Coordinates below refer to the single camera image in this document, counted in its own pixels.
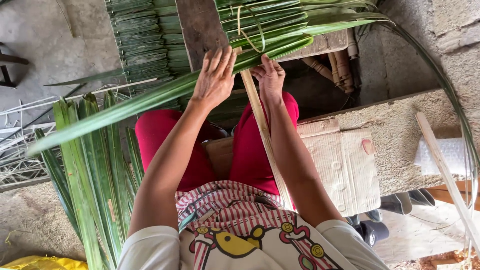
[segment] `forearm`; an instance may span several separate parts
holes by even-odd
[[[129,235],[154,225],[178,228],[175,191],[187,168],[193,145],[205,121],[208,110],[189,102],[187,109],[154,155],[133,206]],[[162,209],[154,217],[148,213],[151,206]],[[135,216],[150,216],[141,219]]]
[[[328,197],[283,99],[267,100],[264,106],[270,123],[274,158],[299,214],[314,227],[326,220],[344,221]]]

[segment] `hand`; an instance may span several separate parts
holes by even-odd
[[[198,76],[197,84],[193,90],[191,102],[198,102],[206,110],[211,111],[226,100],[233,88],[233,65],[237,54],[231,46],[226,49],[217,49],[212,57],[208,51],[204,57],[202,71]]]
[[[282,87],[285,71],[266,54],[262,55],[262,65],[250,69],[260,86],[260,98],[264,103],[282,101]]]

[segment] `sleeve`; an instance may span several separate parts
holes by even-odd
[[[329,220],[316,230],[359,270],[387,270],[388,267],[348,223]]]
[[[168,226],[153,226],[125,241],[117,270],[178,270],[179,265],[179,232]]]

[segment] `dark wooden stool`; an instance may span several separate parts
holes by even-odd
[[[16,88],[17,85],[10,80],[10,76],[8,75],[7,66],[5,65],[8,63],[28,65],[28,60],[13,55],[3,54],[0,50],[0,70],[3,74],[3,79],[5,80],[4,82],[0,82],[0,86]]]

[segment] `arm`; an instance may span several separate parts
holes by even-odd
[[[147,227],[164,225],[178,230],[175,192],[185,172],[193,144],[209,112],[230,96],[233,65],[237,58],[229,46],[218,49],[202,71],[185,112],[168,134],[148,166],[133,204],[128,236]]]
[[[282,99],[285,71],[266,54],[262,56],[262,63],[252,68],[252,75],[260,84],[275,162],[298,213],[313,227],[327,220],[345,221],[328,197],[312,157],[288,115]]]

